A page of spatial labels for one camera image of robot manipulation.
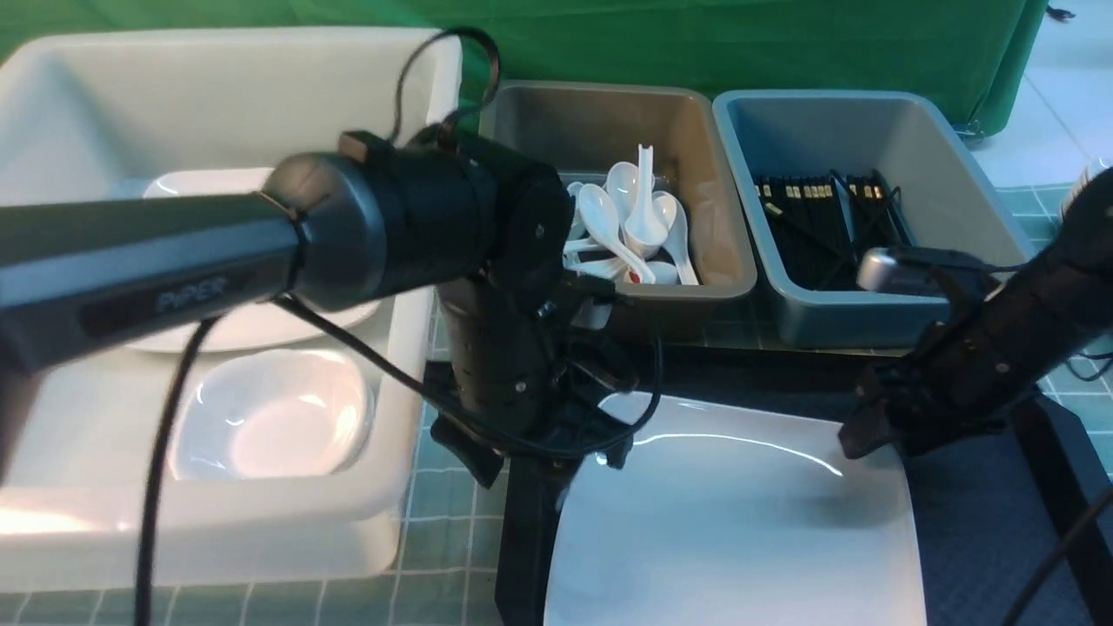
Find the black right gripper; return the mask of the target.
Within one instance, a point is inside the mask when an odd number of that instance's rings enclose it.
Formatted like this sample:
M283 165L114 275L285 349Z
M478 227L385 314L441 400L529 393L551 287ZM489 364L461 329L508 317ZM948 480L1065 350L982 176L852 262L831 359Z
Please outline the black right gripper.
M838 432L857 460L885 446L919 456L1004 427L1004 408L1044 376L1042 288L999 288L930 326L906 356L863 369Z

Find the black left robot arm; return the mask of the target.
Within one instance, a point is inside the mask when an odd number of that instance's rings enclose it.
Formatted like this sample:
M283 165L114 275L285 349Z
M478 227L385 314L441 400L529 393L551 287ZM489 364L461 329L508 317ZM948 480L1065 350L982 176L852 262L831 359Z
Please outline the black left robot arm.
M630 301L562 265L574 205L552 166L471 134L422 130L397 148L366 131L284 159L238 195L31 203L3 209L3 450L45 372L99 351L272 301L323 313L434 286L449 299L456 389L426 387L434 437L492 483L502 456L621 469L624 426L571 381L629 392L636 369L577 325Z

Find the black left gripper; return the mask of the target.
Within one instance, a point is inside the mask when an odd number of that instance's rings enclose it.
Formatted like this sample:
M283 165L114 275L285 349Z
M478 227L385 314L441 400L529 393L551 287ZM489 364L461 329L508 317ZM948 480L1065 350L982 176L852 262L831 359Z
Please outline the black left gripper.
M498 482L506 458L579 461L623 470L637 423L599 409L579 389L595 382L630 393L636 364L603 323L612 309L636 302L615 284L564 272L536 309L474 275L435 288L449 331L450 379L434 384L449 397L430 437L452 452L477 486Z

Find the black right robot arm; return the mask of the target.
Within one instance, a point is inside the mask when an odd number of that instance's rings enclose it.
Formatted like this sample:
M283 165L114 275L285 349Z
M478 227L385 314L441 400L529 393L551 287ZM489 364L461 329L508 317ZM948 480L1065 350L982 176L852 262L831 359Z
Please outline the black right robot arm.
M1110 331L1110 172L1070 202L1056 236L1025 264L995 267L957 250L875 247L861 288L943 296L949 317L898 359L868 365L839 431L843 454L885 446L919 456L1002 431L1037 382Z

